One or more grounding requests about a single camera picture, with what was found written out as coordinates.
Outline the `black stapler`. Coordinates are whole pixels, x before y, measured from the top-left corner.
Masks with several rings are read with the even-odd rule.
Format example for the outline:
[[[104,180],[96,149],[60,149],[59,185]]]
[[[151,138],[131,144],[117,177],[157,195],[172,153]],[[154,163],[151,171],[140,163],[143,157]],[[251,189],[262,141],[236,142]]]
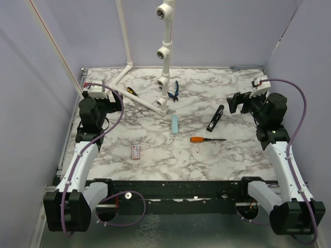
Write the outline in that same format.
[[[223,111],[224,111],[224,105],[219,105],[219,107],[217,108],[214,116],[212,117],[211,121],[209,122],[206,130],[208,132],[212,132],[216,126],[216,124],[218,123],[219,119],[221,118],[221,116],[223,115]]]

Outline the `red white staple box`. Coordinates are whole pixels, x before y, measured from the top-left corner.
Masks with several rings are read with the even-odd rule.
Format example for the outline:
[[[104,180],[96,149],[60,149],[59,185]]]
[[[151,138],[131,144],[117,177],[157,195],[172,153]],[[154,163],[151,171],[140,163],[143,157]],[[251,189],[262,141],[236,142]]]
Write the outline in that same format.
[[[131,147],[131,158],[133,160],[138,160],[141,157],[140,145],[132,145]]]

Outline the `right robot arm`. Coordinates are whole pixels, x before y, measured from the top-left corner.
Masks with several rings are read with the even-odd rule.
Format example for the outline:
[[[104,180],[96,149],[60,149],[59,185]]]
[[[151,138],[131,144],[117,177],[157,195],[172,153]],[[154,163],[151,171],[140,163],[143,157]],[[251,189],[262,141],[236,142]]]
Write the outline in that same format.
[[[287,98],[278,93],[250,97],[235,93],[227,98],[230,113],[242,105],[242,114],[249,113],[257,123],[257,138],[272,164],[280,194],[271,190],[262,179],[247,179],[238,188],[243,202],[255,199],[268,213],[272,230],[277,235],[313,235],[325,214],[325,206],[315,201],[296,165],[290,137],[282,124],[287,111]]]

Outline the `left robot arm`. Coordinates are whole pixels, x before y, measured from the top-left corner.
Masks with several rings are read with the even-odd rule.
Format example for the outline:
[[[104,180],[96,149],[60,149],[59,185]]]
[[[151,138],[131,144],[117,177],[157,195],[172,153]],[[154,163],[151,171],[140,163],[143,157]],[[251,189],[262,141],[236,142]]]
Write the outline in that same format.
[[[108,96],[96,98],[87,91],[83,93],[84,98],[79,102],[81,121],[77,128],[74,155],[55,190],[46,192],[43,198],[49,231],[65,234],[85,232],[98,203],[108,204],[114,199],[114,191],[106,183],[94,181],[86,185],[104,136],[113,130],[112,127],[103,129],[107,114],[123,111],[123,97],[117,91],[112,95],[114,102]]]

